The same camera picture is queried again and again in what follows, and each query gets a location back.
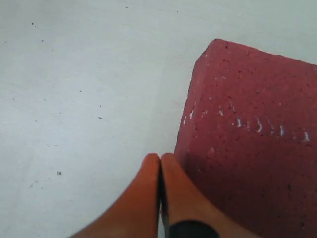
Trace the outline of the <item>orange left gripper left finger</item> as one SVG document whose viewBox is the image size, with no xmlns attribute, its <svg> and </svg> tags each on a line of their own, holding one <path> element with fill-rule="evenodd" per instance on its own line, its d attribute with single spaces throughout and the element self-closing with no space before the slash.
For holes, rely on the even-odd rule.
<svg viewBox="0 0 317 238">
<path fill-rule="evenodd" d="M 156 238 L 159 225 L 160 157 L 145 156 L 120 197 L 73 238 Z"/>
</svg>

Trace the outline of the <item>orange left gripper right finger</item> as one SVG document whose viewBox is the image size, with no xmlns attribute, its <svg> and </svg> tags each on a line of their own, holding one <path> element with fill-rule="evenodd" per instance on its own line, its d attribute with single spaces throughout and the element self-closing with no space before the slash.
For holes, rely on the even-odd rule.
<svg viewBox="0 0 317 238">
<path fill-rule="evenodd" d="M 172 153 L 161 158 L 162 219 L 167 238 L 257 238 L 212 205 Z"/>
</svg>

